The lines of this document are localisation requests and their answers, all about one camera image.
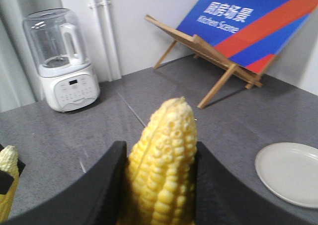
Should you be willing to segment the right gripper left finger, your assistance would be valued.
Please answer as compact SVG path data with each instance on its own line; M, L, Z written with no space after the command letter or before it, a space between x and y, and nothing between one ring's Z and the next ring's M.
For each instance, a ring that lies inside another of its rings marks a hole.
M125 141L115 141L78 181L6 225L114 225L121 207Z

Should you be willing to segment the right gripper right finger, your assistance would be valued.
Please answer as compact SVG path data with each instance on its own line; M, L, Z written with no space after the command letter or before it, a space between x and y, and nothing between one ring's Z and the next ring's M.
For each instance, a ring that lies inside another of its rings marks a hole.
M197 225L316 225L258 195L229 172L202 143L195 161Z

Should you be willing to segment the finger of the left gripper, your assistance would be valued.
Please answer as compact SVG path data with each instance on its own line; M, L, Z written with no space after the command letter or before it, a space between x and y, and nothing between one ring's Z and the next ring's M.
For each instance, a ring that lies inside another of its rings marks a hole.
M6 195L14 182L14 178L7 172L0 171L0 194Z
M25 168L25 163L22 162L20 159L18 159L17 161L17 166L18 166L18 172L19 172L19 176L21 176L24 168Z

